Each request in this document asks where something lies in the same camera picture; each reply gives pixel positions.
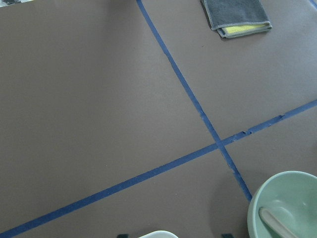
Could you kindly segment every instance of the gray cloth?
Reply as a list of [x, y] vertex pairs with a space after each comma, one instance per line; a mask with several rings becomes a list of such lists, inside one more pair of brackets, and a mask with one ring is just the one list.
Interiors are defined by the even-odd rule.
[[[201, 0], [206, 9], [212, 30], [221, 37], [232, 38], [268, 31], [272, 28], [269, 18], [259, 0]], [[262, 27], [229, 33], [226, 27], [262, 25]]]

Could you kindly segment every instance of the blue tape line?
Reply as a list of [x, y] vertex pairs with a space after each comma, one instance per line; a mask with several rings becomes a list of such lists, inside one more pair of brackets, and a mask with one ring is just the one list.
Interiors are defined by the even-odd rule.
[[304, 105], [302, 105], [302, 106], [300, 106], [298, 108], [295, 108], [295, 109], [293, 109], [291, 111], [286, 112], [284, 115], [279, 115], [279, 116], [274, 117], [274, 118], [272, 118], [270, 120], [267, 120], [267, 121], [265, 121], [265, 122], [263, 122], [261, 124], [253, 126], [250, 129], [248, 129], [247, 131], [242, 131], [242, 132], [239, 132], [239, 133], [237, 133], [237, 134], [235, 134], [233, 136], [230, 136], [230, 137], [224, 139], [222, 141], [222, 143], [224, 145], [231, 144], [234, 141], [240, 140], [240, 139], [242, 139], [242, 138], [244, 138], [246, 136], [249, 136], [249, 135], [254, 134], [254, 133], [256, 133], [256, 132], [258, 132], [260, 130], [268, 128], [268, 127], [270, 127], [270, 126], [272, 126], [272, 125], [274, 125], [274, 124], [276, 124], [276, 123], [278, 123], [278, 122], [280, 122], [282, 120], [291, 118], [291, 117], [293, 117], [293, 116], [295, 116], [295, 115], [297, 115], [299, 113], [302, 113], [302, 112], [304, 112], [304, 111], [306, 111], [308, 109], [311, 109], [313, 107], [316, 107], [316, 106], [317, 106], [317, 100], [311, 101], [311, 102], [306, 103], [306, 104], [304, 104]]
[[195, 97], [193, 91], [191, 90], [191, 88], [189, 87], [187, 81], [185, 80], [183, 74], [181, 73], [181, 71], [179, 70], [176, 62], [174, 61], [172, 55], [170, 54], [168, 48], [166, 47], [164, 41], [162, 40], [161, 36], [159, 35], [156, 27], [154, 26], [154, 24], [152, 23], [147, 11], [145, 10], [143, 3], [141, 0], [137, 0], [138, 6], [146, 20], [146, 22], [148, 23], [151, 31], [153, 32], [157, 42], [159, 43], [160, 47], [162, 48], [163, 52], [166, 54], [168, 60], [170, 61], [172, 68], [174, 70], [174, 72], [176, 73], [179, 81], [181, 82], [181, 84], [183, 85], [187, 95], [189, 96], [189, 98], [192, 100], [195, 108], [197, 109], [198, 113], [200, 114], [203, 122], [205, 123], [206, 127], [208, 128], [209, 132], [211, 133], [211, 135], [213, 136], [217, 146], [219, 147], [219, 150], [221, 151], [222, 155], [224, 156], [227, 164], [229, 165], [229, 167], [233, 170], [233, 174], [236, 178], [236, 180], [238, 181], [239, 185], [241, 186], [246, 198], [251, 201], [252, 196], [251, 193], [247, 187], [247, 185], [245, 184], [245, 182], [243, 181], [237, 167], [235, 166], [231, 156], [229, 155], [228, 151], [226, 150], [226, 148], [224, 147], [224, 145], [221, 142], [220, 137], [218, 136], [216, 130], [214, 129], [212, 123], [210, 122], [210, 120], [208, 119], [207, 115], [205, 114], [203, 108], [201, 107], [200, 103], [198, 102], [197, 98]]
[[309, 0], [311, 2], [311, 4], [317, 9], [317, 4], [314, 0]]
[[106, 198], [106, 197], [108, 197], [110, 195], [113, 195], [113, 194], [115, 194], [117, 192], [120, 192], [120, 191], [122, 191], [122, 190], [124, 190], [126, 188], [129, 188], [129, 187], [131, 187], [133, 185], [141, 183], [141, 182], [143, 182], [143, 181], [145, 181], [147, 179], [153, 178], [154, 176], [162, 174], [162, 173], [164, 173], [164, 172], [166, 172], [168, 170], [171, 170], [171, 169], [173, 169], [175, 167], [183, 165], [183, 164], [185, 164], [185, 163], [187, 163], [187, 162], [189, 162], [191, 160], [194, 160], [194, 159], [196, 159], [196, 158], [198, 158], [198, 157], [200, 157], [202, 155], [205, 155], [205, 154], [207, 154], [209, 152], [212, 152], [212, 151], [214, 151], [216, 149], [217, 149], [217, 145], [216, 144], [206, 146], [206, 147], [204, 147], [204, 148], [202, 148], [202, 149], [200, 149], [198, 151], [195, 151], [195, 152], [193, 152], [191, 154], [183, 156], [183, 157], [181, 157], [181, 158], [179, 158], [177, 160], [174, 160], [174, 161], [172, 161], [172, 162], [170, 162], [168, 164], [165, 164], [165, 165], [162, 165], [160, 167], [157, 167], [157, 168], [155, 168], [153, 170], [150, 170], [150, 171], [145, 172], [145, 173], [143, 173], [141, 175], [138, 175], [136, 177], [128, 179], [128, 180], [126, 180], [124, 182], [121, 182], [121, 183], [119, 183], [117, 185], [114, 185], [114, 186], [112, 186], [110, 188], [107, 188], [107, 189], [105, 189], [103, 191], [97, 192], [97, 193], [95, 193], [95, 194], [93, 194], [93, 195], [91, 195], [89, 197], [86, 197], [86, 198], [83, 198], [83, 199], [81, 199], [79, 201], [71, 203], [71, 204], [69, 204], [69, 205], [67, 205], [65, 207], [62, 207], [62, 208], [60, 208], [60, 209], [58, 209], [56, 211], [50, 212], [50, 213], [48, 213], [46, 215], [43, 215], [43, 216], [38, 217], [38, 218], [36, 218], [34, 220], [31, 220], [31, 221], [29, 221], [27, 223], [24, 223], [24, 224], [22, 224], [20, 226], [12, 228], [12, 229], [10, 229], [10, 230], [8, 230], [6, 232], [3, 232], [3, 233], [0, 234], [0, 238], [11, 238], [11, 237], [17, 236], [17, 235], [19, 235], [19, 234], [21, 234], [23, 232], [26, 232], [26, 231], [28, 231], [30, 229], [33, 229], [33, 228], [38, 227], [40, 225], [43, 225], [43, 224], [45, 224], [47, 222], [55, 220], [55, 219], [57, 219], [57, 218], [59, 218], [61, 216], [64, 216], [64, 215], [66, 215], [68, 213], [71, 213], [71, 212], [73, 212], [75, 210], [83, 208], [83, 207], [85, 207], [85, 206], [87, 206], [89, 204], [97, 202], [97, 201], [99, 201], [99, 200], [101, 200], [103, 198]]

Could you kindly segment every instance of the spoon handle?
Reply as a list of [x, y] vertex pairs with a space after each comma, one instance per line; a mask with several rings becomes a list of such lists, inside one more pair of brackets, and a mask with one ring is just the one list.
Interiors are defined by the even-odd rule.
[[259, 209], [261, 219], [282, 238], [298, 238], [286, 226], [281, 223], [268, 209], [261, 207]]

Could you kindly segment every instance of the yellow and gray towel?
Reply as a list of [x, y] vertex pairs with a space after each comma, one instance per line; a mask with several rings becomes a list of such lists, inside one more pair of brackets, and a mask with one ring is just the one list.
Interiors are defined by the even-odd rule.
[[259, 0], [201, 0], [211, 29], [221, 37], [233, 38], [272, 28]]

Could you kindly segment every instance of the mint green bowl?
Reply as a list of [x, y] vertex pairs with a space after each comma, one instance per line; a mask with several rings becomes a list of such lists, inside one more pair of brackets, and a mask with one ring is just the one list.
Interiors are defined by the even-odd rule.
[[317, 237], [317, 177], [287, 171], [269, 178], [255, 193], [248, 210], [250, 238], [280, 238], [259, 217], [265, 207], [300, 238]]

